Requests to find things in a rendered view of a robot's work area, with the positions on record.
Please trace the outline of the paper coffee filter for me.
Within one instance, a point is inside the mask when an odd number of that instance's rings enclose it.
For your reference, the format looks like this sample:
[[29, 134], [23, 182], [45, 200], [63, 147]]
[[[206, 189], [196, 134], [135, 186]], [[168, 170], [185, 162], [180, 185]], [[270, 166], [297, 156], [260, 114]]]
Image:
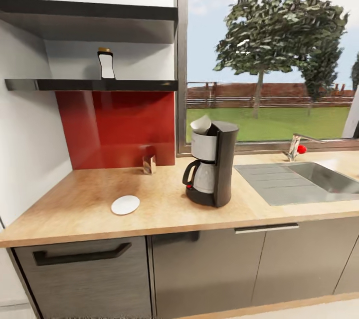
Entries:
[[196, 132], [196, 134], [206, 136], [211, 127], [211, 120], [206, 114], [202, 118], [192, 122], [191, 127]]

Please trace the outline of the saucer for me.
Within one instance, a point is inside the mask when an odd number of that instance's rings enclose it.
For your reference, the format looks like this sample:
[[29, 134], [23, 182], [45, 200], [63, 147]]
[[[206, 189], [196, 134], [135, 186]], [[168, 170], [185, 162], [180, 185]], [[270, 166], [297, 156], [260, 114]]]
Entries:
[[117, 199], [111, 206], [111, 211], [117, 215], [126, 215], [136, 210], [140, 201], [135, 196], [124, 196]]

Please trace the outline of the bottle of coffee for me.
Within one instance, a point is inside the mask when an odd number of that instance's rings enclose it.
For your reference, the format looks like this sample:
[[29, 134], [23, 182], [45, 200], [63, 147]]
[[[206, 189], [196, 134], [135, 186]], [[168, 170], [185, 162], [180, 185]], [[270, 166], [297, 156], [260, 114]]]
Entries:
[[101, 80], [116, 80], [113, 69], [113, 53], [108, 48], [98, 48], [97, 52], [101, 65]]

